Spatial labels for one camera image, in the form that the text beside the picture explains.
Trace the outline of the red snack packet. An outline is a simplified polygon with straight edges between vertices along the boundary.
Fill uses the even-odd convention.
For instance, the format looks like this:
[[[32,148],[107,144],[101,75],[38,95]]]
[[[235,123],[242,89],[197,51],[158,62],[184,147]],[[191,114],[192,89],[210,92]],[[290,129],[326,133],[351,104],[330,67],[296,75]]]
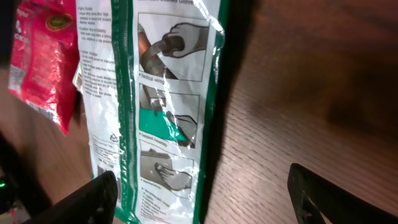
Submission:
[[[79,62],[74,1],[22,1],[16,10],[8,90],[64,133]]]

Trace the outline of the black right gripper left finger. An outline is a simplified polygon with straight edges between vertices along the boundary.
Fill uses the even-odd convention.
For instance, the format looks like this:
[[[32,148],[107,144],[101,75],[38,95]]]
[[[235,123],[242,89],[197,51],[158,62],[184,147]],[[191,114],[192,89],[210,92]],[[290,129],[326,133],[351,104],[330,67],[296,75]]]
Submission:
[[[117,198],[115,175],[106,171],[24,224],[110,224]]]

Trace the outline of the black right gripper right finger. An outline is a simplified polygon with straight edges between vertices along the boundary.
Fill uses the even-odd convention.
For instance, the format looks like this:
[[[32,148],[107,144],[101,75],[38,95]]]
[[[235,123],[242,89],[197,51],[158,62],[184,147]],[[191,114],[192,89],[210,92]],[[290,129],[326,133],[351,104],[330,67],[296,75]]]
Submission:
[[[361,200],[306,167],[290,165],[287,188],[299,223],[397,223],[397,217]]]

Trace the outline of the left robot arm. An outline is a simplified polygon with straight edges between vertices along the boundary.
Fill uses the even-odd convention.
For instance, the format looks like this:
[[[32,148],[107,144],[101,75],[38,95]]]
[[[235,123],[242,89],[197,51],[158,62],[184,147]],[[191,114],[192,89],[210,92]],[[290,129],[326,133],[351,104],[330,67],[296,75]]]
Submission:
[[[1,136],[1,223],[30,223],[51,206],[35,175]]]

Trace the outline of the green snack packet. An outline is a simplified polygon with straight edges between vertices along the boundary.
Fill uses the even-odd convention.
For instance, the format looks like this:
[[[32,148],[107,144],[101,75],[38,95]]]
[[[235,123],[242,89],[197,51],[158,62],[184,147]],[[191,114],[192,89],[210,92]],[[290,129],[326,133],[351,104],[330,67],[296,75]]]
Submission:
[[[124,223],[199,223],[227,0],[76,2],[91,173]]]

